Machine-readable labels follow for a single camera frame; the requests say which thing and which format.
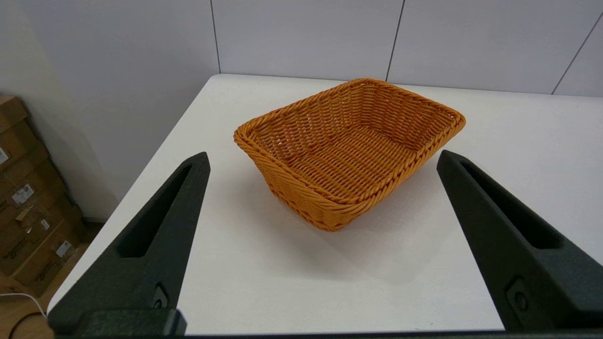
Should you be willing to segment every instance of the white cable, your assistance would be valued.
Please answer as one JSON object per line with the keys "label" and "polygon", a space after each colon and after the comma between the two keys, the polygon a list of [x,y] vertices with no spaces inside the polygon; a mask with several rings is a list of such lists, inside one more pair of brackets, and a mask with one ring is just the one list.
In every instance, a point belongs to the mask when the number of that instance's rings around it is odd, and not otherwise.
{"label": "white cable", "polygon": [[34,298],[33,296],[31,296],[29,294],[26,294],[26,293],[6,293],[6,294],[0,294],[0,297],[4,297],[4,296],[25,296],[25,297],[31,298],[31,300],[33,300],[34,303],[36,303],[36,305],[40,309],[40,313],[42,313],[42,315],[44,316],[44,318],[47,318],[46,314],[42,310],[42,307],[40,306],[40,303],[38,303],[37,300],[36,300],[36,298]]}

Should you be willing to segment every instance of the white wall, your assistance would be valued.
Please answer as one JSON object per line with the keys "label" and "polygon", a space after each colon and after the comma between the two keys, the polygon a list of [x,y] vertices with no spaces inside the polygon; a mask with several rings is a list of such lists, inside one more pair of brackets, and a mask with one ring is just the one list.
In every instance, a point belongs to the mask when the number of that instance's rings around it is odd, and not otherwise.
{"label": "white wall", "polygon": [[555,89],[555,94],[603,97],[602,17],[603,14]]}
{"label": "white wall", "polygon": [[602,11],[602,0],[213,4],[223,72],[550,94],[569,68],[556,93],[572,95],[603,90],[602,29],[570,66]]}
{"label": "white wall", "polygon": [[218,73],[209,0],[26,0],[120,200]]}
{"label": "white wall", "polygon": [[19,95],[84,215],[107,218],[118,204],[87,139],[79,108],[63,89],[14,0],[0,1],[0,93]]}
{"label": "white wall", "polygon": [[215,0],[213,12],[210,0],[3,0],[0,92],[24,98],[84,215],[107,218],[219,63],[600,96],[602,24],[589,32],[601,11],[602,0]]}
{"label": "white wall", "polygon": [[551,94],[601,11],[601,0],[406,0],[388,81]]}
{"label": "white wall", "polygon": [[385,79],[401,0],[213,2],[222,72]]}
{"label": "white wall", "polygon": [[84,216],[108,218],[218,73],[209,0],[0,4],[0,90],[24,98]]}

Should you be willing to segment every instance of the basket rim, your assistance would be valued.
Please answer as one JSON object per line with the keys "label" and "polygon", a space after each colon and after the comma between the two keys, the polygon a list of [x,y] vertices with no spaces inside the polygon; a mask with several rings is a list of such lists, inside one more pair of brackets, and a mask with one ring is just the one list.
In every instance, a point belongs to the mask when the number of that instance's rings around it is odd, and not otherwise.
{"label": "basket rim", "polygon": [[[392,90],[398,91],[400,93],[404,93],[406,95],[412,95],[414,97],[418,97],[418,98],[411,97],[408,99],[416,101],[416,102],[424,104],[424,105],[427,105],[427,106],[434,107],[436,109],[446,111],[448,114],[454,115],[455,119],[446,128],[442,129],[442,131],[440,131],[436,135],[435,138],[433,138],[431,141],[429,141],[427,144],[425,144],[425,146],[423,146],[420,150],[418,150],[415,154],[415,157],[407,159],[406,161],[404,161],[404,163],[401,163],[398,167],[396,167],[394,171],[390,172],[390,174],[387,175],[386,178],[383,178],[379,182],[376,182],[375,184],[370,186],[370,188],[366,189],[364,192],[360,193],[359,195],[357,195],[355,197],[340,197],[337,195],[333,195],[329,191],[325,190],[324,188],[311,184],[307,179],[305,179],[303,176],[300,176],[299,174],[297,174],[289,166],[285,165],[282,161],[280,161],[279,159],[274,157],[272,154],[267,152],[260,145],[258,145],[254,140],[252,140],[251,138],[249,138],[247,136],[246,131],[250,131],[250,130],[254,129],[256,126],[266,123],[266,122],[274,119],[277,116],[287,114],[292,110],[297,110],[298,108],[304,107],[304,106],[314,103],[316,101],[320,101],[325,98],[337,95],[344,89],[347,89],[350,87],[362,86],[365,83],[371,83],[375,86],[392,89]],[[313,190],[314,192],[316,192],[323,198],[325,198],[333,203],[336,203],[336,204],[351,205],[351,204],[359,204],[366,200],[372,199],[373,196],[377,195],[379,192],[386,189],[388,184],[392,182],[393,178],[399,176],[401,173],[403,173],[405,170],[407,170],[410,166],[412,166],[413,163],[415,163],[422,156],[424,156],[426,153],[428,153],[427,150],[429,148],[431,148],[431,146],[433,146],[435,144],[439,144],[439,141],[444,136],[448,135],[450,131],[456,129],[459,125],[462,125],[460,128],[460,129],[462,129],[462,127],[464,126],[465,123],[466,123],[465,117],[461,113],[456,111],[455,109],[452,109],[448,106],[440,104],[429,98],[425,98],[422,95],[416,94],[414,92],[411,92],[410,90],[406,90],[404,88],[387,83],[386,81],[383,81],[383,80],[378,80],[378,79],[374,79],[374,78],[357,78],[354,80],[347,81],[343,84],[337,85],[333,88],[319,92],[319,93],[312,95],[310,97],[307,97],[305,99],[298,100],[287,106],[284,106],[284,107],[281,107],[278,109],[274,109],[264,115],[258,116],[257,118],[253,118],[253,119],[247,121],[246,123],[244,123],[243,125],[239,126],[235,130],[234,138],[235,138],[235,142],[237,144],[239,144],[239,146],[241,146],[240,144],[243,143],[243,144],[246,144],[246,145],[252,147],[262,157],[267,158],[272,163],[275,163],[278,167],[283,169],[287,174],[289,174],[290,176],[293,176],[293,178],[295,178],[296,180],[298,180],[299,182],[301,182],[306,187]]]}

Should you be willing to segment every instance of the barcode label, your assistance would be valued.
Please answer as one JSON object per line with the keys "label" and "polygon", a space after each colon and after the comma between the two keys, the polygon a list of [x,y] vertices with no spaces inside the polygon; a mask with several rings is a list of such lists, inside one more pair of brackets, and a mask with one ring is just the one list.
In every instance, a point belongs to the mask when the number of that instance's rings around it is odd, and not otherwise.
{"label": "barcode label", "polygon": [[62,258],[65,253],[67,253],[67,250],[71,247],[71,244],[69,243],[69,241],[65,240],[63,241],[63,244],[61,246],[59,246],[57,248],[57,255]]}
{"label": "barcode label", "polygon": [[0,163],[4,163],[6,160],[8,160],[8,155],[6,155],[6,152],[0,147]]}
{"label": "barcode label", "polygon": [[15,193],[13,195],[13,201],[17,205],[20,205],[20,204],[26,202],[27,199],[29,199],[30,196],[32,196],[33,194],[34,194],[34,190],[31,189],[30,184],[26,184],[25,186],[21,187],[21,189],[18,190],[17,193]]}
{"label": "barcode label", "polygon": [[46,219],[42,219],[42,221],[40,221],[40,224],[42,224],[42,227],[44,227],[45,230],[48,230],[50,228],[50,224],[48,224]]}

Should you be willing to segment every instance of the wicker basket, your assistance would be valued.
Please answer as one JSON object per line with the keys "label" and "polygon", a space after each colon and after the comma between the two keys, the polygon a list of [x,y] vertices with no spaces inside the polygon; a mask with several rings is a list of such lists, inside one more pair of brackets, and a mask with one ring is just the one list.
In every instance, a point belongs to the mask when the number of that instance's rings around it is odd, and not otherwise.
{"label": "wicker basket", "polygon": [[361,78],[246,122],[235,142],[274,195],[333,232],[392,193],[464,126],[453,109]]}

